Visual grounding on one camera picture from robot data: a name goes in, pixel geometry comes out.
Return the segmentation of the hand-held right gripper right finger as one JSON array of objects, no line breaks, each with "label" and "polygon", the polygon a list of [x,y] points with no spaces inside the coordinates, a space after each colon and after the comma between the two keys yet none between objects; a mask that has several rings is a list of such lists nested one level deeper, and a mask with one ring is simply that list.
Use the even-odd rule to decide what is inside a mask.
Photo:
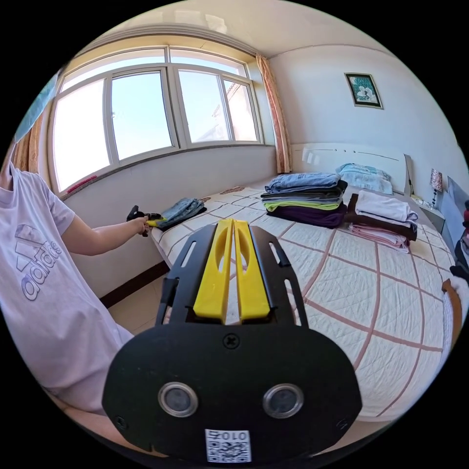
[{"label": "hand-held right gripper right finger", "polygon": [[239,320],[265,320],[271,308],[247,221],[234,221],[234,245]]}]

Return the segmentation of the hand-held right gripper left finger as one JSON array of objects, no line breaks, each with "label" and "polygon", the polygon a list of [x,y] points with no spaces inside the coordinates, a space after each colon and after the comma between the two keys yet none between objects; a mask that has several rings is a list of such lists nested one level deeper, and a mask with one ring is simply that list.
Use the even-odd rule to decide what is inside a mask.
[{"label": "hand-held right gripper left finger", "polygon": [[234,220],[218,222],[193,310],[198,318],[227,315]]}]

